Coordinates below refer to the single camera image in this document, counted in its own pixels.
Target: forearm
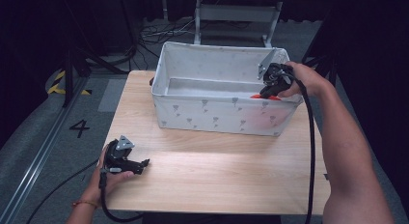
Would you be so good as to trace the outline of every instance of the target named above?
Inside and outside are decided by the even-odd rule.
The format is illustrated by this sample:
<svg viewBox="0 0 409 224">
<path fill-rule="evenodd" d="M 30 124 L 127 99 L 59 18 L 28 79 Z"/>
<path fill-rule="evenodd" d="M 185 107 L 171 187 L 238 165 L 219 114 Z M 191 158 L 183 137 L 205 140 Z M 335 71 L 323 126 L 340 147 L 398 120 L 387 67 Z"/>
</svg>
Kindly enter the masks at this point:
<svg viewBox="0 0 409 224">
<path fill-rule="evenodd" d="M 90 224 L 93 222 L 95 207 L 81 203 L 71 212 L 67 224 Z"/>
<path fill-rule="evenodd" d="M 67 224 L 90 224 L 93 222 L 93 216 L 96 209 L 93 204 L 99 204 L 99 189 L 96 189 L 93 186 L 88 187 L 79 201 L 85 202 L 78 203 L 72 209 Z"/>
<path fill-rule="evenodd" d="M 332 188 L 361 188 L 364 184 L 356 183 L 373 183 L 376 177 L 367 141 L 337 91 L 325 83 L 317 96 L 323 115 L 324 161 Z"/>
</svg>

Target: dark background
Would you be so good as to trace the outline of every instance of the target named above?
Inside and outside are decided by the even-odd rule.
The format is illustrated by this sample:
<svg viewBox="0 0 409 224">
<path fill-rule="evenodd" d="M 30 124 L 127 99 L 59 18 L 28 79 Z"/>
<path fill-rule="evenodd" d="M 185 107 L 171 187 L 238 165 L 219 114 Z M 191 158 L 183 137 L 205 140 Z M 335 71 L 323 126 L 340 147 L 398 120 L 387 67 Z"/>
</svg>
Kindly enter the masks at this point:
<svg viewBox="0 0 409 224">
<path fill-rule="evenodd" d="M 126 22 L 121 1 L 130 1 L 126 6 L 135 21 L 163 18 L 161 0 L 0 0 L 0 148 L 47 98 L 45 82 L 62 65 L 72 43 L 99 56 L 124 52 L 135 44 L 137 30 L 129 28 L 137 29 L 137 24 Z M 192 1 L 168 0 L 169 20 L 192 15 Z M 284 21 L 324 20 L 307 55 L 325 56 L 321 66 L 337 70 L 407 213 L 408 2 L 293 1 L 285 3 L 281 13 Z"/>
</svg>

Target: finger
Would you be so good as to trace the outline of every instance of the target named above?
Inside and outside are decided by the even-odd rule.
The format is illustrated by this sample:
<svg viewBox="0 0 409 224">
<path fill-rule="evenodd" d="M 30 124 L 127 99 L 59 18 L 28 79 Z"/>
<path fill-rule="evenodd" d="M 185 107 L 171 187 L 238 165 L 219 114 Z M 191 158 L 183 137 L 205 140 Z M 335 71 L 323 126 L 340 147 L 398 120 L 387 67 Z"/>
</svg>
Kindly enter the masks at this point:
<svg viewBox="0 0 409 224">
<path fill-rule="evenodd" d="M 132 171 L 126 171 L 119 174 L 108 174 L 108 183 L 110 186 L 115 186 L 120 182 L 124 182 L 134 176 Z"/>
<path fill-rule="evenodd" d="M 297 65 L 297 63 L 295 63 L 295 62 L 291 62 L 291 61 L 288 61 L 288 62 L 286 62 L 285 63 L 287 66 L 291 66 L 291 67 L 295 67 L 295 65 Z"/>
<path fill-rule="evenodd" d="M 109 144 L 105 145 L 105 146 L 102 148 L 102 152 L 101 152 L 101 155 L 99 156 L 99 160 L 98 160 L 98 163 L 96 164 L 96 167 L 100 166 L 100 165 L 99 165 L 100 162 L 103 162 L 103 159 L 104 159 L 104 157 L 105 157 L 105 153 L 106 153 L 106 150 L 108 149 L 108 146 L 109 146 Z"/>
<path fill-rule="evenodd" d="M 280 97 L 280 98 L 287 98 L 287 97 L 291 97 L 291 96 L 293 96 L 295 94 L 298 94 L 298 93 L 299 93 L 298 86 L 295 85 L 295 83 L 293 83 L 291 85 L 291 87 L 288 88 L 288 90 L 281 91 L 277 96 Z"/>
</svg>

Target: human arm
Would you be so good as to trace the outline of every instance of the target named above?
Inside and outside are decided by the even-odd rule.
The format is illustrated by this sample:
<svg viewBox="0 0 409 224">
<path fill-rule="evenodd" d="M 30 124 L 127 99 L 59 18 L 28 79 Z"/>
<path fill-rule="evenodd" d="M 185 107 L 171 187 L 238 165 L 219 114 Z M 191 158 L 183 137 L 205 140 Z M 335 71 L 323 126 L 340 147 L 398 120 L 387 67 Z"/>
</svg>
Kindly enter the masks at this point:
<svg viewBox="0 0 409 224">
<path fill-rule="evenodd" d="M 336 89 L 314 70 L 293 62 L 295 76 L 309 96 L 317 97 L 322 110 L 322 151 L 331 184 L 323 223 L 394 223 L 372 166 L 364 134 L 343 105 Z M 279 93 L 299 93 L 294 83 Z"/>
<path fill-rule="evenodd" d="M 102 153 L 99 157 L 99 162 L 96 168 L 94 169 L 94 172 L 91 176 L 91 180 L 87 186 L 87 188 L 84 190 L 84 192 L 81 195 L 81 198 L 78 201 L 83 201 L 81 203 L 78 203 L 71 211 L 71 214 L 69 215 L 69 218 L 67 220 L 67 224 L 82 224 L 82 223 L 92 223 L 93 221 L 93 216 L 96 207 L 92 204 L 99 204 L 100 202 L 100 190 L 99 190 L 99 177 L 100 177 L 100 169 L 102 168 L 102 162 L 103 158 L 105 156 L 105 151 L 107 149 L 107 146 L 104 147 L 102 150 Z M 107 186 L 106 186 L 106 194 L 109 194 L 114 187 L 120 183 L 124 182 L 127 179 L 131 178 L 133 176 L 133 172 L 127 171 L 127 172 L 122 172 L 116 175 L 107 174 Z"/>
</svg>

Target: gray floor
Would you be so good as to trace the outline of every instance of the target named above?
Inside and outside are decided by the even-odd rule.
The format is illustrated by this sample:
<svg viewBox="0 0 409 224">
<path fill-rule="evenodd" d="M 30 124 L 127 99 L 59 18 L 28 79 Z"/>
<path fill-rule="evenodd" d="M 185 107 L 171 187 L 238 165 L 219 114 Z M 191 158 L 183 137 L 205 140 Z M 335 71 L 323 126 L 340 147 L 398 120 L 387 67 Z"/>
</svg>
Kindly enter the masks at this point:
<svg viewBox="0 0 409 224">
<path fill-rule="evenodd" d="M 158 25 L 161 23 L 165 23 L 165 21 L 155 20 L 154 23 L 146 23 L 146 25 Z M 279 22 L 272 44 L 273 46 L 285 48 L 289 58 L 299 62 L 319 26 L 320 22 Z M 206 25 L 203 29 L 202 44 L 263 47 L 260 37 L 263 34 L 263 30 L 267 30 L 267 28 L 261 24 L 212 23 Z M 193 43 L 192 32 L 193 29 L 190 29 L 182 36 L 173 37 L 169 41 Z M 150 39 L 154 41 L 156 36 L 150 37 Z M 160 54 L 161 46 L 160 43 L 147 44 L 147 48 L 156 55 Z M 155 70 L 157 57 L 144 48 L 139 47 L 138 49 L 140 49 L 140 52 L 137 52 L 134 56 L 134 61 L 118 65 L 117 67 L 123 70 L 129 70 L 129 68 L 131 70 Z M 56 69 L 56 72 L 50 75 L 50 79 L 44 85 L 45 90 L 49 88 L 58 71 Z M 100 149 L 105 142 L 106 134 L 114 117 L 125 80 L 125 75 L 113 74 L 101 68 L 93 69 L 93 73 L 86 80 L 84 88 L 80 88 L 81 90 L 92 90 L 92 94 L 78 96 L 73 101 L 73 105 L 67 113 L 64 123 L 56 133 L 51 144 L 50 154 L 43 167 L 40 168 L 41 172 L 35 175 L 34 178 L 36 180 L 33 186 L 27 189 L 27 196 L 22 198 L 21 207 L 16 209 L 15 216 L 11 219 L 14 221 L 13 223 L 26 223 L 36 206 L 53 188 L 99 156 Z M 337 82 L 337 89 L 348 109 L 354 114 L 339 80 Z M 2 212 L 13 198 L 20 182 L 23 180 L 25 172 L 34 160 L 37 152 L 43 146 L 43 142 L 47 138 L 56 119 L 64 112 L 64 109 L 61 108 L 63 102 L 64 95 L 49 95 L 48 100 L 33 111 L 32 115 L 19 127 L 1 150 L 0 168 L 2 168 L 2 173 L 0 174 L 0 191 L 2 202 L 0 203 L 0 210 Z M 315 119 L 318 126 L 321 127 L 319 109 L 314 100 L 312 100 L 312 103 L 314 104 Z M 85 130 L 81 137 L 78 138 L 78 131 L 70 130 L 69 128 L 82 120 L 87 122 L 86 126 L 90 129 Z M 378 177 L 393 210 L 395 223 L 408 223 L 399 197 L 377 163 L 376 158 L 374 157 L 373 159 Z M 87 185 L 91 173 L 91 169 L 86 170 L 65 183 L 46 200 L 31 223 L 64 223 L 70 212 L 70 203 L 80 196 Z M 133 216 L 136 213 L 115 211 L 115 214 L 125 217 Z M 304 215 L 282 216 L 284 224 L 303 223 L 304 220 Z M 320 216 L 315 216 L 312 223 L 320 223 L 320 220 Z M 102 210 L 97 210 L 95 223 L 114 222 L 109 220 Z"/>
</svg>

